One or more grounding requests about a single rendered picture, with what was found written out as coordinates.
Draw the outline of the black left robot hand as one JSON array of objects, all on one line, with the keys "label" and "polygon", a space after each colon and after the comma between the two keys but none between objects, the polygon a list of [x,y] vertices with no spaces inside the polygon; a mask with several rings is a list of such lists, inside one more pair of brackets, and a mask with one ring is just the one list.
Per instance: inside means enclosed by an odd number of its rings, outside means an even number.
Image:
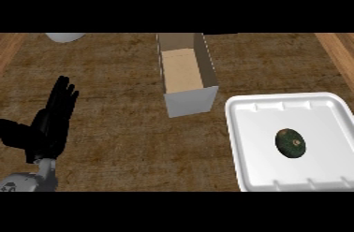
[{"label": "black left robot hand", "polygon": [[69,78],[59,76],[46,107],[37,111],[31,124],[0,118],[0,141],[25,151],[28,164],[44,158],[54,159],[63,152],[77,97]]}]

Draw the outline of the open cardboard box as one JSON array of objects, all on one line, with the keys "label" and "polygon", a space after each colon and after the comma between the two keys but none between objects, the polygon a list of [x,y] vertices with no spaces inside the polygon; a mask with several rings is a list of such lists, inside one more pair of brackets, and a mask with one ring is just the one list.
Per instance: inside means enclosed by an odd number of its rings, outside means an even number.
[{"label": "open cardboard box", "polygon": [[163,96],[170,118],[208,112],[219,83],[203,33],[157,33]]}]

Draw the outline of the white foam tray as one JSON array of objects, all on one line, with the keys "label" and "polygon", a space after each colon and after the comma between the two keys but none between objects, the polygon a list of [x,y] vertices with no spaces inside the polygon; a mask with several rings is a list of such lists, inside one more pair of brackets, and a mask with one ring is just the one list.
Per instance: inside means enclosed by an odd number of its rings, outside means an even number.
[{"label": "white foam tray", "polygon": [[[225,119],[243,192],[354,192],[354,113],[334,94],[237,95]],[[297,158],[277,149],[283,129],[302,135]]]}]

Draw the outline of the dark green squash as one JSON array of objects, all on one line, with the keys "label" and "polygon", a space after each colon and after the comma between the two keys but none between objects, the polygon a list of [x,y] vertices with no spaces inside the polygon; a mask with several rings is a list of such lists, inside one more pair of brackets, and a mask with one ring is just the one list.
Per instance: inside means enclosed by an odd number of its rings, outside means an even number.
[{"label": "dark green squash", "polygon": [[290,128],[283,128],[275,135],[275,146],[287,158],[299,158],[305,153],[302,135]]}]

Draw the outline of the white round bowl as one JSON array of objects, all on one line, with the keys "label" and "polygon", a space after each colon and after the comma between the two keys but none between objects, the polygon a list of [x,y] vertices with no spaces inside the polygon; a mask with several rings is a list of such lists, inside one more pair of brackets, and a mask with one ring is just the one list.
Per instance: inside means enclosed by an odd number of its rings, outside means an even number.
[{"label": "white round bowl", "polygon": [[84,36],[84,33],[47,33],[46,36],[53,42],[68,43]]}]

